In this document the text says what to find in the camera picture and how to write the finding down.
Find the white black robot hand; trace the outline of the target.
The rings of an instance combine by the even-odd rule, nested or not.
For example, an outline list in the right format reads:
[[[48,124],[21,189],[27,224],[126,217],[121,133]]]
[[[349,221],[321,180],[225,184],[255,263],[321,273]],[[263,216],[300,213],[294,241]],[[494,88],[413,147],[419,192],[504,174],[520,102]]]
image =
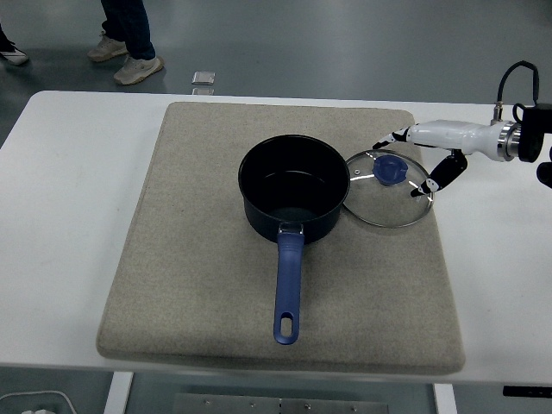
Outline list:
[[[432,121],[411,125],[394,131],[373,144],[380,149],[396,142],[409,142],[421,147],[447,149],[445,157],[429,177],[411,191],[413,198],[434,193],[456,180],[467,169],[467,156],[482,153],[490,160],[502,161],[504,153],[499,149],[502,125],[480,125],[459,121]]]

